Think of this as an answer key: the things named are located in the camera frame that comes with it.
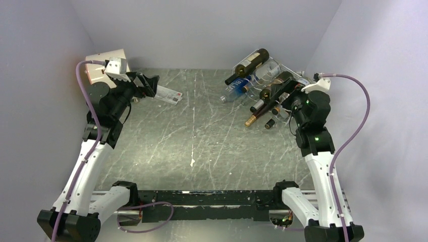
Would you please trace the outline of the dark primitivo wine bottle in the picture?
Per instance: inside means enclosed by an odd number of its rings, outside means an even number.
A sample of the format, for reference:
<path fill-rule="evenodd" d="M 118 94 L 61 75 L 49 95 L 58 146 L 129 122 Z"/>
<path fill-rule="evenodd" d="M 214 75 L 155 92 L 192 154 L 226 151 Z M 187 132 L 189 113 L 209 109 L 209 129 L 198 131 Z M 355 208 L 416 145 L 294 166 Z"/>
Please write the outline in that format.
<path fill-rule="evenodd" d="M 264 104 L 268 104 L 270 98 L 273 94 L 273 90 L 278 88 L 280 84 L 285 82 L 288 78 L 293 78 L 293 74 L 289 71 L 284 71 L 276 76 L 268 85 L 266 85 L 262 91 L 259 93 L 259 101 L 257 101 L 253 106 L 250 107 L 250 111 L 255 113 L 260 109 Z"/>

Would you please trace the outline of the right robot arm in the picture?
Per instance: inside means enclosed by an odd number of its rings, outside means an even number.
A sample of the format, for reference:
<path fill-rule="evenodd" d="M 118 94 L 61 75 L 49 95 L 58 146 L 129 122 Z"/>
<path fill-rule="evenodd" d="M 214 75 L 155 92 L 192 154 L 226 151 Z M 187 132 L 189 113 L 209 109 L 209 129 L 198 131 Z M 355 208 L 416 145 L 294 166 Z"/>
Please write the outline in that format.
<path fill-rule="evenodd" d="M 325 126 L 331 111 L 330 96 L 320 90 L 307 92 L 293 80 L 270 84 L 259 96 L 267 108 L 280 104 L 295 119 L 296 143 L 310 170 L 317 199 L 315 207 L 296 183 L 284 181 L 276 185 L 273 204 L 292 210 L 304 225 L 306 241 L 361 241 L 364 230 L 354 223 L 347 208 L 335 168 L 338 152 Z"/>

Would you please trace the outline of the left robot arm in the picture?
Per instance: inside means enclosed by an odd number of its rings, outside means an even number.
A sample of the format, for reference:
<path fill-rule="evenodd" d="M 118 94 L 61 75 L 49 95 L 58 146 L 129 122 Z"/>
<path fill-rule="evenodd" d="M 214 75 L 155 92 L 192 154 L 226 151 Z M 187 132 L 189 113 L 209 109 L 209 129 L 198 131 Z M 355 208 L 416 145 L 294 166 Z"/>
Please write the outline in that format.
<path fill-rule="evenodd" d="M 101 198 L 91 200 L 101 167 L 122 131 L 125 109 L 134 97 L 157 93 L 159 76 L 128 72 L 127 77 L 130 81 L 115 80 L 115 88 L 104 82 L 81 87 L 89 112 L 76 165 L 52 208 L 37 216 L 52 241 L 95 241 L 101 225 L 116 210 L 132 210 L 141 203 L 137 185 L 129 181 L 117 181 Z"/>

